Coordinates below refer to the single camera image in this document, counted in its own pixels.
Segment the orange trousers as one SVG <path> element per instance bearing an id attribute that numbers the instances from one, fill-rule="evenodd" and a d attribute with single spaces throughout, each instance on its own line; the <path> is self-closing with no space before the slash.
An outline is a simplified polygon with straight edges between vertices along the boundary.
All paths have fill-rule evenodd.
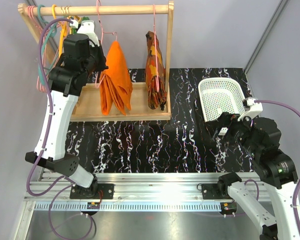
<path id="1" fill-rule="evenodd" d="M 100 107 L 103 115 L 109 115 L 114 105 L 121 114 L 131 110 L 133 85 L 128 71 L 124 52 L 118 41 L 114 41 L 106 57 L 108 69 L 101 73 L 99 87 Z"/>

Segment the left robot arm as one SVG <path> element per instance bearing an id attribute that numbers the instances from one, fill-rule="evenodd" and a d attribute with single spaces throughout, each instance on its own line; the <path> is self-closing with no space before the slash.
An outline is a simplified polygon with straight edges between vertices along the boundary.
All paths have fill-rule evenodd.
<path id="1" fill-rule="evenodd" d="M 65 151 L 72 112 L 83 87 L 93 72 L 102 72 L 106 58 L 101 42 L 90 33 L 68 35 L 64 52 L 48 74 L 47 109 L 40 138 L 25 161 L 67 177 L 88 199 L 97 196 L 97 178 L 79 163 L 77 156 Z"/>

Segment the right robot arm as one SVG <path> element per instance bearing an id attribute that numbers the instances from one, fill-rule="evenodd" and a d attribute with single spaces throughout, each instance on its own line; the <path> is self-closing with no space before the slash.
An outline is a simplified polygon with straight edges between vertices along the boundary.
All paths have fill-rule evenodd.
<path id="1" fill-rule="evenodd" d="M 223 112 L 216 132 L 227 128 L 224 140 L 237 142 L 252 157 L 251 165 L 266 188 L 274 213 L 269 213 L 247 190 L 235 172 L 218 178 L 216 192 L 234 200 L 253 222 L 261 240 L 300 240 L 300 211 L 294 195 L 300 179 L 293 160 L 280 150 L 281 131 L 274 120 Z"/>

